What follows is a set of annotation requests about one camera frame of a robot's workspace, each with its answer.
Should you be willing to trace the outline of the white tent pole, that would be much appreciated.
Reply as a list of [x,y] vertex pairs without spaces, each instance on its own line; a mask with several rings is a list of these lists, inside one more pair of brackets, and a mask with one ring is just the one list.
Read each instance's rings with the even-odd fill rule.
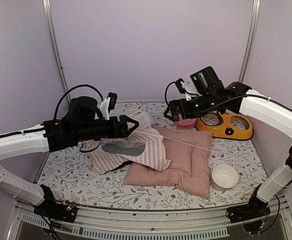
[[211,151],[211,149],[208,149],[208,148],[205,148],[205,147],[201,147],[201,146],[197,146],[197,145],[193,145],[193,144],[190,144],[190,143],[187,143],[187,142],[183,142],[183,141],[179,141],[179,140],[176,140],[176,139],[173,139],[173,138],[169,138],[169,137],[165,137],[165,139],[167,140],[171,140],[171,141],[174,141],[174,142],[178,142],[178,143],[181,143],[181,144],[185,144],[185,145],[188,145],[188,146],[192,146],[194,148],[198,148],[198,149],[202,149],[202,150],[205,150],[205,151]]

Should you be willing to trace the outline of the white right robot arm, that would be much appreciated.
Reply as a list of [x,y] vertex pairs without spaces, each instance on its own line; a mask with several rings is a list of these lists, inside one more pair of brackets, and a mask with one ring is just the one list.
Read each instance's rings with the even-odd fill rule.
[[[211,66],[190,76],[196,89],[191,92],[183,79],[175,85],[185,97],[167,102],[164,116],[173,122],[180,119],[195,119],[212,111],[223,114],[229,110],[236,114],[257,119],[285,134],[292,140],[292,109],[265,97],[250,86],[233,82],[224,86]],[[280,190],[292,182],[292,146],[288,157],[271,176],[253,192],[244,213],[248,218],[255,218],[264,206]]]

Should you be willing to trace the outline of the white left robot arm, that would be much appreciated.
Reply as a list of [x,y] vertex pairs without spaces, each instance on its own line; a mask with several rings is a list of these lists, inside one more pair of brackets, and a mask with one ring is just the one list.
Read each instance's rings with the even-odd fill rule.
[[[110,117],[117,95],[109,93],[98,102],[92,97],[71,100],[67,114],[32,128],[0,135],[0,161],[31,153],[52,153],[90,140],[128,137],[139,123],[126,116]],[[64,203],[56,202],[51,189],[30,183],[0,166],[0,191],[41,208],[49,217],[56,217],[60,208],[70,210]]]

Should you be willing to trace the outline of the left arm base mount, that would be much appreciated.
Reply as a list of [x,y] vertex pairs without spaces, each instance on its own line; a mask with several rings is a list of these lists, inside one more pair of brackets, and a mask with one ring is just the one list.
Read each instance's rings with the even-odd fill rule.
[[68,200],[55,202],[46,199],[40,205],[34,206],[34,213],[47,217],[48,219],[74,223],[77,216],[77,204]]

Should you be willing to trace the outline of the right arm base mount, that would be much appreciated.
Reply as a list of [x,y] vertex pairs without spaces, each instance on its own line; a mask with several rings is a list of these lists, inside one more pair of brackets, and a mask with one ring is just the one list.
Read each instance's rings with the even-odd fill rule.
[[268,204],[242,204],[227,208],[225,216],[231,223],[247,221],[255,218],[265,217],[270,214]]

